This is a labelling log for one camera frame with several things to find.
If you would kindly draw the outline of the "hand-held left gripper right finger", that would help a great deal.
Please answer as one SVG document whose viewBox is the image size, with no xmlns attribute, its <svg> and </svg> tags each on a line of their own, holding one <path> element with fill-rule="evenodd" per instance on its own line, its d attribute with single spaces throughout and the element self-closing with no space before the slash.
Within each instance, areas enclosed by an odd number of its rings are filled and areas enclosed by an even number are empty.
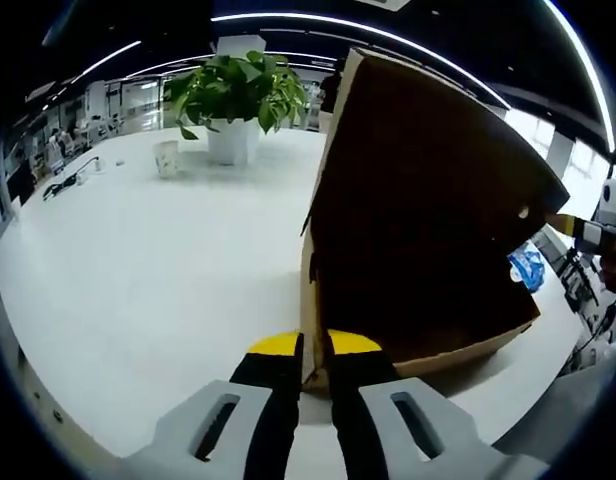
<svg viewBox="0 0 616 480">
<path fill-rule="evenodd" d="M 473 417 L 417 378 L 402 379 L 374 341 L 332 330 L 332 421 L 351 479 L 538 479 L 544 462 L 483 442 Z"/>
</svg>

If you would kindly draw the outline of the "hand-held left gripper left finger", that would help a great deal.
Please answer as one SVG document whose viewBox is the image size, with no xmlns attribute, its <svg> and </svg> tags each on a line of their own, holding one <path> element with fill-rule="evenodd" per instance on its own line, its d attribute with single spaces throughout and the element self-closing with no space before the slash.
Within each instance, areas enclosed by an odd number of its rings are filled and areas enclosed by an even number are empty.
<svg viewBox="0 0 616 480">
<path fill-rule="evenodd" d="M 126 479 L 281 479 L 299 421 L 303 336 L 257 342 L 227 381 L 214 380 L 162 418 L 123 461 Z"/>
</svg>

